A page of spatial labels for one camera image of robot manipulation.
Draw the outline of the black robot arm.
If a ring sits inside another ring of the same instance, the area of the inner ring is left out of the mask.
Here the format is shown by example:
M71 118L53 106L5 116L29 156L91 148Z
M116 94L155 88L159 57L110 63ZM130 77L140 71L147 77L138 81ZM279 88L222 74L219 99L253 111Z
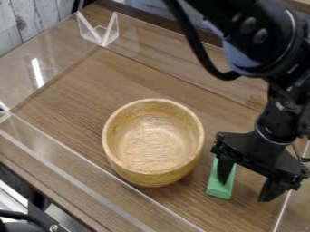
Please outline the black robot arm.
M186 0L223 41L229 72L218 70L186 10L166 4L180 24L192 52L212 76L233 81L245 76L269 85L267 103L246 133L219 132L212 145L218 178L227 181L233 166L266 177L259 200L267 202L298 189L310 178L309 161L287 147L310 139L310 15L281 0Z

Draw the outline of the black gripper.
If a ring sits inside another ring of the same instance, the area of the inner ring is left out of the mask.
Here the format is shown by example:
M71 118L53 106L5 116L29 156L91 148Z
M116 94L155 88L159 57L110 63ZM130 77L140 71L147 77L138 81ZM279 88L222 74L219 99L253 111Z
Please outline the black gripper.
M266 177L258 200L270 202L287 190L298 190L310 177L303 160L287 151L299 137L293 131L271 131L257 127L245 133L219 131L212 154L218 158L216 175L226 184L235 164Z

